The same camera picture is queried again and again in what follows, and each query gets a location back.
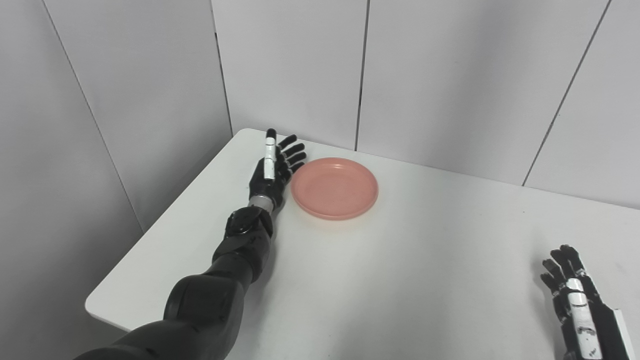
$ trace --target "robotic arm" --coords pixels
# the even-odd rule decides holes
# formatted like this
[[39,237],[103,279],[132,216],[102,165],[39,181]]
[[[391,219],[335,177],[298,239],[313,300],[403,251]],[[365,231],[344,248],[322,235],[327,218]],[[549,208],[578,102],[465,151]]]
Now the robotic arm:
[[636,360],[619,310],[606,306],[578,252],[569,245],[552,250],[540,275],[551,290],[564,337],[564,360]]
[[240,328],[244,295],[269,256],[274,211],[282,206],[285,185],[307,157],[302,143],[286,149],[297,140],[295,135],[279,144],[275,138],[275,130],[269,129],[266,156],[249,183],[249,205],[227,220],[211,267],[178,281],[162,320],[75,360],[220,360],[228,355]]

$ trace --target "white wall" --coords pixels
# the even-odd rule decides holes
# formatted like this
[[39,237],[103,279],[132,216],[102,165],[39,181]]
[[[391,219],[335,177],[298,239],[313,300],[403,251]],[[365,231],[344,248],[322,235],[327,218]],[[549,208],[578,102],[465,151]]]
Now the white wall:
[[207,0],[47,4],[0,1],[3,359],[121,336],[84,300],[231,136]]
[[141,236],[40,1],[0,1],[0,348],[71,359],[113,340],[84,300]]
[[209,0],[45,0],[148,229],[231,139]]
[[[513,184],[607,2],[370,0],[362,31],[362,0],[212,0],[234,131],[357,139],[358,151]],[[640,14],[612,3],[526,185],[640,208]]]
[[371,0],[358,150],[522,184],[606,0]]
[[613,0],[526,186],[640,208],[639,34]]
[[367,0],[212,0],[234,132],[355,146]]

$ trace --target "white table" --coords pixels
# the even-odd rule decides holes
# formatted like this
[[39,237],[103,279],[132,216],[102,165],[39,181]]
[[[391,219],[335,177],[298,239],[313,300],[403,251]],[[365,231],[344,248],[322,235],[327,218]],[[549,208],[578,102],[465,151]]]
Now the white table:
[[[162,317],[173,285],[207,269],[245,206],[264,133],[245,129],[87,298],[129,330]],[[305,142],[376,176],[377,203],[347,221],[289,199],[230,360],[544,359],[564,352],[541,260],[582,254],[640,348],[640,211]]]

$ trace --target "pink plate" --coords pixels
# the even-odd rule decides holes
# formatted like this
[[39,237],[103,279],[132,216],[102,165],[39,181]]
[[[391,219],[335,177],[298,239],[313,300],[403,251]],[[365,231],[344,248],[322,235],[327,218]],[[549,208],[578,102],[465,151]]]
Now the pink plate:
[[291,193],[307,213],[345,220],[366,212],[378,198],[378,182],[355,161],[324,158],[311,161],[293,175]]

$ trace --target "white fingertip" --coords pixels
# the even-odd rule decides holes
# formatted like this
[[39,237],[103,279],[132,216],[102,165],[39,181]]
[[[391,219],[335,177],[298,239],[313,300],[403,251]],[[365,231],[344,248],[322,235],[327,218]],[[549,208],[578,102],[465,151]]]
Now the white fingertip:
[[591,317],[587,296],[584,293],[567,295],[573,318],[573,328],[578,337],[580,354],[586,360],[602,360],[596,325]]

